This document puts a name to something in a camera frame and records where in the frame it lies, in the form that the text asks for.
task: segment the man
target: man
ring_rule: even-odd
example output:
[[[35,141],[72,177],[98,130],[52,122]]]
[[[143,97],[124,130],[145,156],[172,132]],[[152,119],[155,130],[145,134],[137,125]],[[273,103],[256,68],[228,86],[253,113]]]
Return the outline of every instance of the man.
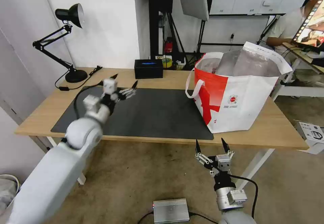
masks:
[[[267,45],[275,47],[276,52],[282,54],[286,50],[282,44],[291,42],[316,2],[308,0],[305,6],[280,17],[264,38]]]

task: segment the light stand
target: light stand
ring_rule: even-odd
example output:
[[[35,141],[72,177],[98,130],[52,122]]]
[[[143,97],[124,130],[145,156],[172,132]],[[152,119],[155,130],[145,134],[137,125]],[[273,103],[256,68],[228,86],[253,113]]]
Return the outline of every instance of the light stand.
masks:
[[[81,6],[81,4],[75,4],[75,5],[71,6],[71,8],[69,10],[57,9],[55,11],[55,15],[58,19],[62,20],[62,22],[65,23],[66,25],[64,25],[60,29],[56,30],[55,32],[47,35],[46,37],[43,37],[42,39],[33,42],[33,47],[35,49],[39,50],[40,52],[42,52],[43,54],[46,54],[48,57],[52,58],[53,60],[57,61],[58,63],[60,63],[61,65],[63,65],[64,67],[66,67],[69,70],[69,72],[65,76],[65,80],[67,82],[70,82],[70,83],[81,82],[88,77],[88,74],[85,71],[75,69],[73,67],[73,64],[68,63],[68,62],[56,57],[55,55],[53,55],[52,53],[47,51],[45,49],[45,47],[47,45],[59,40],[60,38],[66,36],[67,34],[71,33],[72,25],[69,24],[69,21],[72,21],[76,26],[82,28],[81,27],[81,24],[83,23],[82,6]],[[62,30],[65,30],[66,32],[56,38],[48,39],[49,37],[57,34],[58,32],[60,32]]]

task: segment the table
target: table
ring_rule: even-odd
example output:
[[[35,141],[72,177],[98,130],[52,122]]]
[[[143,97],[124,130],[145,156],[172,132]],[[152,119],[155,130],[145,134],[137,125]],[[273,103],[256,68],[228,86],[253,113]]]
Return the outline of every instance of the table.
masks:
[[[285,79],[283,79],[280,84],[278,84],[273,93],[272,99],[276,100],[276,98],[280,95],[284,96],[310,96],[310,97],[324,97],[324,87],[306,87],[306,86],[286,86],[285,84],[289,82],[293,76],[294,71],[298,67],[300,63],[305,63],[310,67],[310,69],[314,70],[318,74],[324,73],[324,67],[320,67],[317,65],[313,65],[313,59],[308,57],[306,54],[302,53],[301,48],[295,48],[295,45],[289,43],[283,43],[283,46],[287,49],[294,47],[290,54],[293,54],[296,57],[296,60],[292,63],[291,68],[292,72],[288,73]]]
[[[88,73],[93,68],[80,68]],[[133,69],[103,68],[94,74],[85,85],[94,85],[104,78],[117,74],[119,87],[131,87],[135,82]],[[138,88],[183,89],[189,71],[164,71],[163,78],[142,79],[138,81]],[[63,82],[61,86],[77,87],[80,83],[69,84]],[[194,88],[193,77],[189,89]],[[17,128],[16,133],[29,136],[45,136],[56,145],[53,137],[64,137],[63,133],[51,132],[52,127],[81,90],[60,91],[58,89],[44,100],[39,107]],[[271,155],[275,148],[280,149],[308,149],[307,144],[297,133],[288,119],[279,110],[276,104],[268,98],[262,111],[248,131],[236,131],[214,134],[213,140],[199,140],[201,145],[222,146],[223,137],[230,146],[252,146],[261,148],[242,176],[251,178]],[[149,137],[107,136],[103,140],[133,141],[133,142],[160,142],[172,144],[195,144],[195,139],[170,139]],[[79,183],[84,184],[85,177],[81,176]],[[238,188],[243,188],[246,181],[239,181]]]

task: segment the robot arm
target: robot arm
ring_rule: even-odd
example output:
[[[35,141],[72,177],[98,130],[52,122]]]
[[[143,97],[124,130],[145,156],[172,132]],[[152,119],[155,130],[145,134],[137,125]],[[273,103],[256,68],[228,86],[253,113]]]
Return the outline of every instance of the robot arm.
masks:
[[[102,137],[102,126],[115,104],[135,94],[132,88],[119,90],[115,78],[103,81],[101,98],[89,95],[87,112],[73,121],[65,138],[50,149],[22,185],[14,199],[8,224],[40,224],[54,215],[84,169],[92,149]]]
[[[256,224],[254,219],[240,211],[243,203],[247,200],[244,190],[237,190],[235,183],[231,180],[231,160],[234,152],[230,150],[222,138],[223,148],[226,154],[207,157],[201,153],[196,140],[195,158],[209,170],[215,180],[214,190],[217,195],[218,209],[222,211],[222,220],[219,224]]]

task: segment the bag handle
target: bag handle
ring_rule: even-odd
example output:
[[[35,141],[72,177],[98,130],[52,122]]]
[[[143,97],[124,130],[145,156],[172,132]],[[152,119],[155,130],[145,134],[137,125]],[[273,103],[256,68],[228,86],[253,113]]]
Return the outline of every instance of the bag handle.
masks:
[[[187,81],[186,81],[186,91],[185,91],[185,93],[186,93],[186,95],[187,95],[188,98],[194,98],[194,97],[196,97],[198,95],[199,91],[200,91],[201,86],[205,84],[205,82],[203,80],[200,80],[199,79],[197,81],[197,84],[195,86],[195,89],[193,90],[192,95],[191,96],[189,95],[189,93],[188,93],[188,87],[189,87],[189,83],[190,83],[191,73],[192,73],[193,70],[194,69],[192,69],[191,72],[189,73],[189,76],[188,76]]]

